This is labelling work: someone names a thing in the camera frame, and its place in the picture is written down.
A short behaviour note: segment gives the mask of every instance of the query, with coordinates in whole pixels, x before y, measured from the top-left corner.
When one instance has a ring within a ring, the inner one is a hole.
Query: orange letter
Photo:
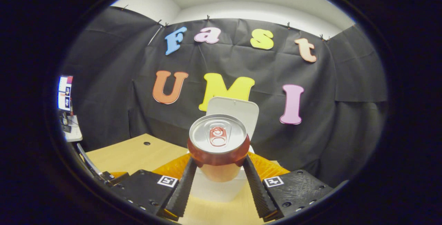
[[[164,104],[174,103],[180,96],[183,82],[189,76],[189,74],[185,72],[176,72],[175,74],[173,74],[173,76],[175,76],[175,84],[173,85],[172,93],[169,95],[165,95],[163,93],[163,88],[169,76],[169,71],[158,71],[156,73],[155,85],[153,85],[152,91],[152,95],[155,101]]]
[[[310,49],[314,49],[315,46],[308,43],[307,39],[296,39],[295,43],[299,44],[299,53],[301,57],[308,62],[316,62],[316,56],[310,53]]]

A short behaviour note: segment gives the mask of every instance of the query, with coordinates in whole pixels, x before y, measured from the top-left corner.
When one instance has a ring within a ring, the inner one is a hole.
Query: foam letter
[[[175,84],[173,85],[172,93],[169,95],[165,95],[163,93],[164,84],[166,83],[166,80],[169,76],[169,71],[158,71],[156,73],[156,80],[155,84],[153,85],[152,91],[152,95],[155,101],[164,104],[174,103],[180,96],[183,82],[189,76],[189,74],[185,72],[176,72],[175,74],[173,74],[173,76],[175,76]]]
[[[299,44],[299,53],[305,61],[316,62],[316,56],[310,53],[310,49],[315,48],[313,44],[309,44],[307,39],[296,39],[295,43]]]
[[[167,35],[164,38],[167,41],[166,55],[169,55],[170,53],[172,53],[175,50],[178,50],[180,48],[180,45],[177,44],[177,42],[183,41],[183,32],[185,32],[187,30],[188,29],[185,26],[183,26],[180,29],[172,32],[171,34]]]
[[[207,73],[204,75],[207,81],[204,99],[199,105],[199,110],[207,111],[209,100],[215,96],[224,96],[234,99],[248,101],[250,88],[254,85],[254,80],[249,77],[238,77],[232,86],[227,90],[222,76],[216,73]]]
[[[292,84],[283,85],[282,89],[286,92],[286,109],[281,118],[279,118],[279,121],[285,124],[297,125],[301,123],[301,117],[299,117],[299,103],[304,89],[301,86]]]
[[[221,30],[215,27],[206,27],[201,29],[201,33],[195,35],[195,41],[206,42],[208,44],[215,44],[219,41],[218,36]]]
[[[251,32],[250,44],[255,48],[270,50],[273,48],[273,33],[271,31],[256,29]]]

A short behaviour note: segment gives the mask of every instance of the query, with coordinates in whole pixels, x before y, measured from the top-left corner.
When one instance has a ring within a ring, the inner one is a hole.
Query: yellow letter
[[[270,50],[273,48],[273,33],[271,31],[256,29],[251,32],[250,44],[255,48]]]
[[[207,81],[204,99],[199,105],[199,110],[206,112],[209,100],[214,96],[224,96],[228,98],[248,101],[250,88],[254,85],[254,80],[249,77],[238,77],[232,86],[227,90],[220,74],[207,73],[204,75]]]

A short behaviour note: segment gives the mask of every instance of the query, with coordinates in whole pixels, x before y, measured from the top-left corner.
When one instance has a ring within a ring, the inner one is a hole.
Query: white wall
[[[117,0],[111,6],[126,7],[153,20],[162,20],[160,24],[172,23],[180,7],[173,0]]]
[[[287,25],[287,22],[290,22],[290,27],[316,36],[323,34],[326,39],[328,36],[333,37],[342,32],[342,29],[337,26],[303,11],[268,3],[243,1],[211,3],[183,9],[172,21],[172,24],[206,19],[207,15],[211,19],[240,18],[262,20],[282,25]]]
[[[269,3],[229,1],[192,6],[181,10],[173,0],[118,0],[112,6],[126,7],[153,20],[162,20],[161,24],[175,24],[191,20],[210,18],[240,18],[262,20],[287,25],[324,38],[333,37],[342,32],[336,25],[320,19],[312,14],[277,6]]]

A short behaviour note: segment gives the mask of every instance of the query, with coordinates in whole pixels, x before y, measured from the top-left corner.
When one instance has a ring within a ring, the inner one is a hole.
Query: pink letter
[[[286,109],[284,110],[284,115],[279,118],[279,121],[285,124],[297,125],[301,123],[299,103],[304,89],[301,86],[293,84],[283,85],[282,89],[286,92]]]
[[[197,42],[206,42],[208,44],[214,44],[219,41],[218,36],[221,34],[221,30],[215,27],[206,27],[201,29],[201,33],[195,35],[194,39]]]

